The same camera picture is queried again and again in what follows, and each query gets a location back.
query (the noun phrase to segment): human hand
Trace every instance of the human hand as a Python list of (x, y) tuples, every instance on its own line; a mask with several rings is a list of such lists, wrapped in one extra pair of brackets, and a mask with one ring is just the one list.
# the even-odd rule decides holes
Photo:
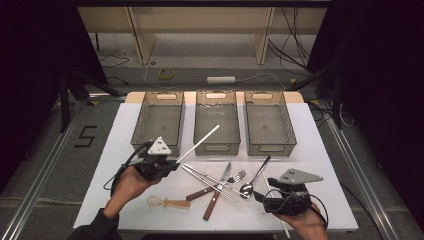
[[(315, 203), (312, 207), (319, 212), (319, 208)], [(324, 228), (321, 218), (311, 209), (297, 216), (287, 216), (274, 214), (277, 218), (288, 223), (303, 239), (305, 240), (327, 240), (328, 236)]]
[(120, 176), (115, 191), (103, 210), (109, 219), (115, 219), (129, 201), (140, 196), (149, 187), (158, 184), (161, 179), (147, 181), (134, 167), (128, 167)]

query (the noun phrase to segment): white tabletop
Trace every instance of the white tabletop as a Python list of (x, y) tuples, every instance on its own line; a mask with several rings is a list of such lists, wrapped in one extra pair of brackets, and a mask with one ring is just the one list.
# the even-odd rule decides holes
[[(98, 209), (104, 207), (108, 201), (110, 192), (104, 190), (103, 185), (134, 151), (130, 140), (140, 107), (141, 104), (121, 104), (74, 227), (90, 224)], [(255, 191), (262, 194), (268, 192), (265, 179), (268, 177), (278, 178), (289, 168), (320, 175), (324, 178), (323, 181), (306, 183), (306, 187), (311, 194), (320, 198), (325, 204), (330, 218), (328, 230), (353, 231), (358, 229), (307, 104), (291, 103), (287, 105), (287, 108), (297, 145), (290, 157), (272, 157), (263, 175), (255, 180)], [(193, 151), (181, 163), (188, 163), (219, 179), (227, 163), (231, 161), (231, 175), (245, 170), (247, 172), (246, 181), (251, 180), (265, 157), (249, 157), (247, 155), (243, 112), (244, 106), (239, 103), (238, 114), (242, 141), (237, 156), (199, 157)], [(194, 145), (194, 116), (195, 105), (186, 104), (181, 155)], [(232, 187), (239, 189), (246, 181), (233, 184)], [(144, 233), (276, 233), (283, 231), (281, 221), (272, 214), (265, 213), (262, 204), (256, 202), (253, 196), (247, 200), (242, 199), (227, 189), (224, 189), (224, 192), (243, 207), (220, 196), (208, 221), (203, 220), (202, 217), (213, 193), (193, 200), (188, 209), (151, 207), (147, 204), (147, 198), (152, 196), (161, 199), (183, 200), (187, 195), (206, 187), (206, 184), (180, 167), (177, 171), (171, 172), (167, 178), (162, 179), (158, 185), (149, 188), (140, 197), (125, 206), (120, 214), (119, 229), (139, 230)], [(319, 202), (312, 200), (324, 213)]]

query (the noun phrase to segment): metal frame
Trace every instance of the metal frame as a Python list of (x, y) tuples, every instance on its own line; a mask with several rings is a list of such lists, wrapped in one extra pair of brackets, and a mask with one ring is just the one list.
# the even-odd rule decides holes
[(18, 207), (18, 210), (15, 212), (15, 214), (9, 221), (6, 230), (2, 235), (2, 240), (18, 239), (19, 234), (23, 230), (25, 223), (32, 212), (32, 209), (34, 208), (38, 196), (43, 191), (44, 186), (46, 185), (47, 180), (50, 176), (50, 173), (54, 169), (56, 162), (62, 154), (62, 150), (66, 142), (68, 141), (69, 135), (72, 133), (73, 128), (75, 126), (75, 122), (84, 106), (84, 101), (78, 102), (75, 105), (68, 127), (63, 133), (59, 134), (56, 143), (54, 144), (44, 165), (42, 166), (40, 172), (34, 180), (34, 183), (32, 184), (26, 196), (23, 198), (21, 204)]
[[(324, 108), (330, 107), (327, 103), (323, 103), (322, 105)], [(393, 228), (393, 224), (389, 215), (384, 210), (384, 207), (378, 199), (375, 190), (371, 186), (371, 183), (365, 175), (365, 172), (362, 170), (362, 167), (359, 164), (355, 153), (350, 147), (349, 141), (346, 139), (343, 130), (340, 130), (332, 119), (327, 121), (330, 130), (333, 133), (333, 136), (337, 141), (337, 144), (339, 145), (340, 150), (342, 151), (343, 156), (353, 174), (355, 182), (358, 184), (365, 203), (367, 204), (372, 216), (376, 220), (377, 226), (380, 229), (382, 236), (384, 239), (388, 240), (399, 239), (399, 236)]]

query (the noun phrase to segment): silver fork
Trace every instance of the silver fork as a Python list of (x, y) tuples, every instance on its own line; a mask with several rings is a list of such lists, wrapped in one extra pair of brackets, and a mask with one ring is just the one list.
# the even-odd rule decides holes
[[(228, 178), (227, 179), (227, 183), (236, 183), (236, 182), (238, 182), (238, 181), (240, 181), (244, 176), (246, 176), (246, 172), (243, 170), (243, 171), (241, 171), (241, 172), (239, 172), (239, 173), (237, 173), (237, 174), (235, 174), (234, 176), (231, 176), (230, 178)], [(200, 191), (198, 191), (198, 192), (195, 192), (195, 193), (193, 193), (193, 194), (190, 194), (190, 195), (188, 195), (187, 197), (186, 197), (186, 200), (187, 201), (191, 201), (191, 200), (193, 200), (193, 199), (195, 199), (195, 198), (198, 198), (198, 197), (200, 197), (200, 196), (203, 196), (203, 195), (205, 195), (206, 193), (208, 193), (208, 192), (211, 192), (211, 191), (213, 191), (213, 190), (215, 190), (215, 188), (217, 187), (218, 185), (215, 185), (214, 187), (208, 187), (208, 188), (205, 188), (205, 189), (203, 189), (203, 190), (200, 190)]]
[(235, 174), (234, 176), (228, 178), (227, 182), (228, 183), (237, 183), (241, 179), (243, 179), (244, 176), (246, 176), (246, 171), (242, 170), (241, 172), (239, 172), (239, 173)]

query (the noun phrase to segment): wrist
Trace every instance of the wrist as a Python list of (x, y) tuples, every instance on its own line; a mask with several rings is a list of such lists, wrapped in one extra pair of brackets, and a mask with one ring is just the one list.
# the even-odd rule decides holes
[(121, 212), (122, 208), (124, 208), (125, 204), (125, 202), (112, 197), (103, 209), (103, 214), (110, 220), (115, 220)]

